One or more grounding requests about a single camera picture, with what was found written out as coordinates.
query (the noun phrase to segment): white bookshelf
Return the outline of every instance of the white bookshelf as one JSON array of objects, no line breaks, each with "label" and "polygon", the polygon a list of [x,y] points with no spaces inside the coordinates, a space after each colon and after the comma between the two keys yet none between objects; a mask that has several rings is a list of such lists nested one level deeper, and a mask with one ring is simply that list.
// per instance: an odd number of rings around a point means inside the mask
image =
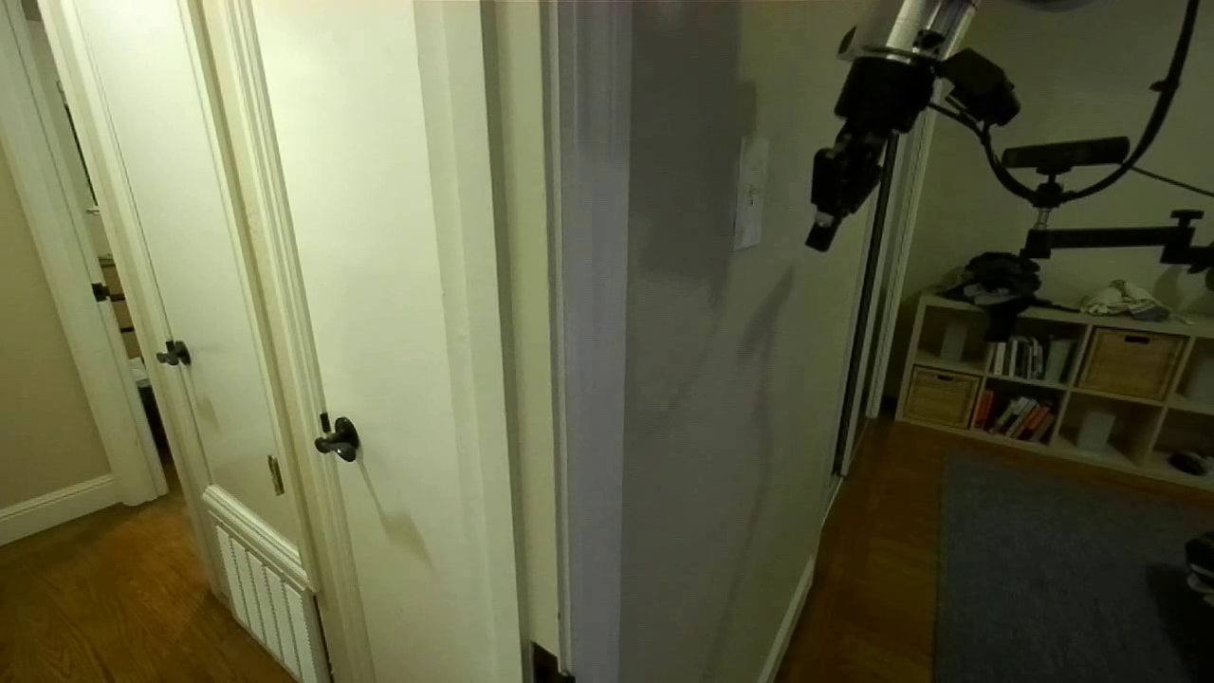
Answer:
[{"label": "white bookshelf", "polygon": [[[1066,353],[1070,342],[1058,379],[1024,364],[994,368],[986,330],[983,307],[922,296],[899,421],[1214,489],[1214,471],[1199,478],[1168,467],[1180,448],[1214,455],[1210,319],[1138,323],[1028,307],[1013,338],[1024,338],[1021,345],[1036,338],[1043,353],[1051,342],[1062,342],[1055,349]],[[998,433],[1013,402],[1032,402],[1036,414]]]}]

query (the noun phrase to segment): hardwood floor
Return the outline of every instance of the hardwood floor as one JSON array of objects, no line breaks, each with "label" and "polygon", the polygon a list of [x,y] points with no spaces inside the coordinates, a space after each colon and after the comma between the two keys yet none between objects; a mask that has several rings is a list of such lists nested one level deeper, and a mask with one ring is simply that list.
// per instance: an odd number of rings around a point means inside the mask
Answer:
[{"label": "hardwood floor", "polygon": [[0,546],[0,679],[288,679],[209,596],[178,497]]},{"label": "hardwood floor", "polygon": [[1210,493],[1184,486],[876,425],[823,531],[816,588],[789,641],[782,683],[933,679],[941,463],[960,452],[1214,508]]}]

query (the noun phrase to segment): hallway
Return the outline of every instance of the hallway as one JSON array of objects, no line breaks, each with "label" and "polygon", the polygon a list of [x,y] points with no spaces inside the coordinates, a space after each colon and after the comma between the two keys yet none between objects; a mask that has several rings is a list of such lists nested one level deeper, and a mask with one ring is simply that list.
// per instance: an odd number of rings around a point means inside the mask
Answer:
[{"label": "hallway", "polygon": [[288,679],[209,596],[182,497],[0,546],[0,679]]}]

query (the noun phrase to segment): gray rug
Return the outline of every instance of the gray rug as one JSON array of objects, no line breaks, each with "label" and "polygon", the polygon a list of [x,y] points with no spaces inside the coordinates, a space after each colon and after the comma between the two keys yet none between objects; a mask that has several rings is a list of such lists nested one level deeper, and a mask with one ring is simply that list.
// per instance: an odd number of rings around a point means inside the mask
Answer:
[{"label": "gray rug", "polygon": [[1184,543],[1214,516],[952,459],[941,493],[937,683],[1214,683],[1214,607]]}]

